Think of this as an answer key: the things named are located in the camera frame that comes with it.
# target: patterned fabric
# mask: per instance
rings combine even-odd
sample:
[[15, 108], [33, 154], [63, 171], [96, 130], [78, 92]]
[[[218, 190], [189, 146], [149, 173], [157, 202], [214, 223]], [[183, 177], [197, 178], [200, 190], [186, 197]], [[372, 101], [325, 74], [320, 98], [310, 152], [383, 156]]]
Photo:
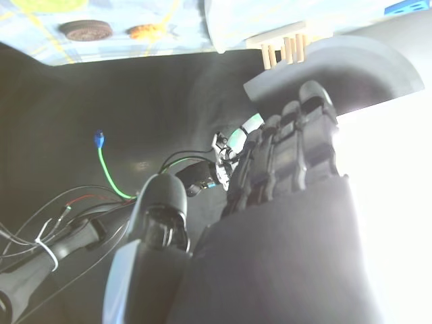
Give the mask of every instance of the patterned fabric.
[[[212, 9], [215, 2], [226, 5]], [[48, 65], [244, 49], [244, 39], [305, 18], [337, 30], [383, 16], [394, 0], [0, 0], [0, 41]], [[76, 42], [59, 30], [66, 22], [101, 20], [113, 36]], [[142, 34], [132, 38], [129, 31]]]

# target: bright white light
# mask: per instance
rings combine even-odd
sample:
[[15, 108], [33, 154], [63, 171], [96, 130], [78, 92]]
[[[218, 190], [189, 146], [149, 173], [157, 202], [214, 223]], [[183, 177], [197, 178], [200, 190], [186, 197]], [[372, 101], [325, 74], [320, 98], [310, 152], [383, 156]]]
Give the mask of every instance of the bright white light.
[[337, 167], [350, 176], [386, 323], [432, 323], [432, 95], [338, 117]]

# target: brown round object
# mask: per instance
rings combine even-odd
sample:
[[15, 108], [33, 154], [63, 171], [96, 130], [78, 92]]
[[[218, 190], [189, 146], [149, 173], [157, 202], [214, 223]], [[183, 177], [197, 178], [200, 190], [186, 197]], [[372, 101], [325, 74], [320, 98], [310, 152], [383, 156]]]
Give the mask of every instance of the brown round object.
[[71, 41], [90, 42], [112, 36], [113, 30], [106, 22], [99, 20], [78, 20], [60, 26], [60, 31]]

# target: yellow-green circle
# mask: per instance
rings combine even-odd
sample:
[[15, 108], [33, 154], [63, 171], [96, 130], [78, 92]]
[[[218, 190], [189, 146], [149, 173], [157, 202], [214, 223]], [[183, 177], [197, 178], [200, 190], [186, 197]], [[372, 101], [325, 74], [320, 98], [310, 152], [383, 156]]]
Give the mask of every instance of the yellow-green circle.
[[69, 12], [87, 4], [88, 0], [11, 0], [26, 12]]

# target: blue plastic object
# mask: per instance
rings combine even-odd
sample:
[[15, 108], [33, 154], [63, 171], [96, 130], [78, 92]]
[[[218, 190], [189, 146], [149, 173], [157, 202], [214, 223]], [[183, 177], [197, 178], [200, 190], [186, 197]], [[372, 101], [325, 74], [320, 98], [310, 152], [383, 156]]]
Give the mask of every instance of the blue plastic object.
[[428, 10], [429, 0], [405, 0], [384, 9], [385, 16], [408, 14], [414, 11]]
[[98, 130], [94, 135], [94, 143], [96, 144], [98, 149], [102, 148], [104, 141], [105, 141], [105, 137], [103, 136], [102, 131]]

